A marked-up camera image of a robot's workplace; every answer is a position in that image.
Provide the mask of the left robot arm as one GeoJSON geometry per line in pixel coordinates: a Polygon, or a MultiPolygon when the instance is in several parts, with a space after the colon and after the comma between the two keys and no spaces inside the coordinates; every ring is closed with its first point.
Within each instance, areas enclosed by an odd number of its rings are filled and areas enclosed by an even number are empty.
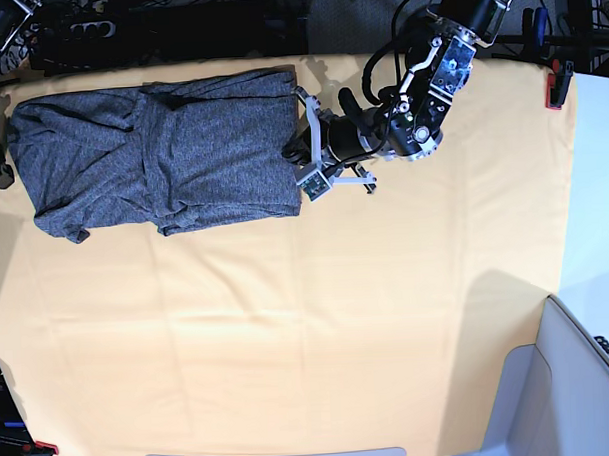
{"type": "Polygon", "coordinates": [[[284,159],[334,176],[371,160],[431,155],[455,94],[467,83],[476,51],[495,41],[513,0],[440,0],[404,23],[364,66],[362,108],[353,91],[339,90],[342,114],[318,107],[303,88],[308,126],[284,148],[284,159]]]}

